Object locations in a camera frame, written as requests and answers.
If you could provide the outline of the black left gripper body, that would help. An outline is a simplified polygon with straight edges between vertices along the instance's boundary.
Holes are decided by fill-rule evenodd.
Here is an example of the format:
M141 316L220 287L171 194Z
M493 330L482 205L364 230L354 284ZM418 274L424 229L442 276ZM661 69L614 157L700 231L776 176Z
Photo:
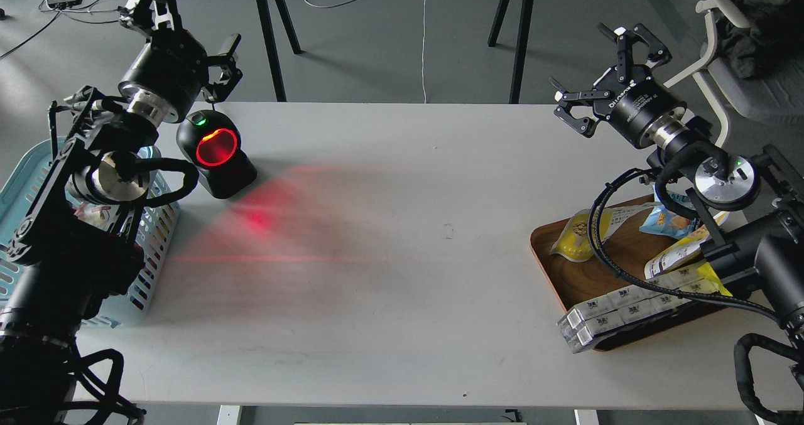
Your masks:
M209 81L207 52L187 30L156 30L118 85L124 98L148 90L168 104L167 122L180 122Z

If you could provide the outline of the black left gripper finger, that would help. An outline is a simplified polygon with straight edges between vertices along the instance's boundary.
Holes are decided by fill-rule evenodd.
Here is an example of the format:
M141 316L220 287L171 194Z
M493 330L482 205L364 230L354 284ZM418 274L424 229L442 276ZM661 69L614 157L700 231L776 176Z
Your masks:
M147 39L152 39L159 30L183 31L177 0L128 0L124 6L118 7L118 11L122 27Z
M237 87L243 78L243 72L237 65L236 48L242 40L239 33L231 34L224 41L221 53L212 56L205 56L201 61L204 73L209 73L210 67L217 67L221 70L219 79L215 82L207 82L201 88L201 93L205 102L208 104L221 104L229 98L230 94Z

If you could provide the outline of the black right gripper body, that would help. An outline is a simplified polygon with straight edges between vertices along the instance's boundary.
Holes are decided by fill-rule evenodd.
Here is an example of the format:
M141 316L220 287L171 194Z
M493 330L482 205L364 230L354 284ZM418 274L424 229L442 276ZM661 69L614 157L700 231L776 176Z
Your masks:
M609 91L608 96L594 101L592 113L637 149L654 144L649 127L656 119L671 114L680 118L687 109L686 102L656 82L645 65L634 67L626 83L618 79L619 74L611 67L592 85L594 90Z

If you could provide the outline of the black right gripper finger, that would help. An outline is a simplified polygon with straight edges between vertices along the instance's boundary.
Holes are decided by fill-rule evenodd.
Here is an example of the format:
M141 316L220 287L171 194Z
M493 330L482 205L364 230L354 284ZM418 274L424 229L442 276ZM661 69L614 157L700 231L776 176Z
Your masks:
M625 88L631 81L654 81L651 68L661 67L672 59L669 48L642 24L636 24L632 28L620 27L614 31L600 23L597 28L617 45L617 62L597 80L598 88L615 88L615 83L618 83L619 88ZM638 43L647 47L646 64L634 64L633 47Z
M584 90L580 92L568 92L568 90L560 84L555 78L549 78L552 87L555 88L555 102L557 105L553 110L555 117L560 119L566 125L571 127L574 131L579 133L585 138L594 136L595 130L599 119L582 117L575 118L572 115L572 108L574 107L588 107L594 108L597 102L607 101L612 99L612 91L610 90Z

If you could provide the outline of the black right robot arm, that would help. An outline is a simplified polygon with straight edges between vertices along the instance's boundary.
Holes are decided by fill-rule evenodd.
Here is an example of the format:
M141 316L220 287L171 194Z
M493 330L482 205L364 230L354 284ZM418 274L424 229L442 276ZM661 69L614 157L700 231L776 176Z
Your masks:
M671 53L647 27L598 28L615 43L616 62L590 90L570 92L551 78L557 89L555 116L586 138L606 122L634 148L655 145L656 151L649 168L626 171L595 199L587 225L592 251L617 278L647 288L606 253L599 225L609 197L621 185L641 176L654 182L666 208L709 231L702 256L722 282L758 289L769 305L723 294L677 296L761 314L786 333L789 344L756 333L738 339L733 350L736 388L755 416L801 424L802 411L773 411L761 403L749 354L759 347L786 357L802 385L802 175L771 144L755 156L732 155L711 140L707 120L696 116L683 122L686 103L655 81L651 70L670 62Z

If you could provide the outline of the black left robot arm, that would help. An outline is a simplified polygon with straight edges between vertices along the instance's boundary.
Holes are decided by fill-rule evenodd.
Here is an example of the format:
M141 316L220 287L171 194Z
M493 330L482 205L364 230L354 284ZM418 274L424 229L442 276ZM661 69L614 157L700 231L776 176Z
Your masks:
M141 424L144 410L120 392L124 357L86 356L77 332L104 299L123 296L146 267L137 241L147 208L189 195L202 169L229 162L241 138L208 110L242 77L239 34L209 55L183 26L177 0L129 0L121 25L146 39L117 96L90 87L68 99L73 124L43 185L6 246L22 267L2 308L2 423L61 424L71 410Z

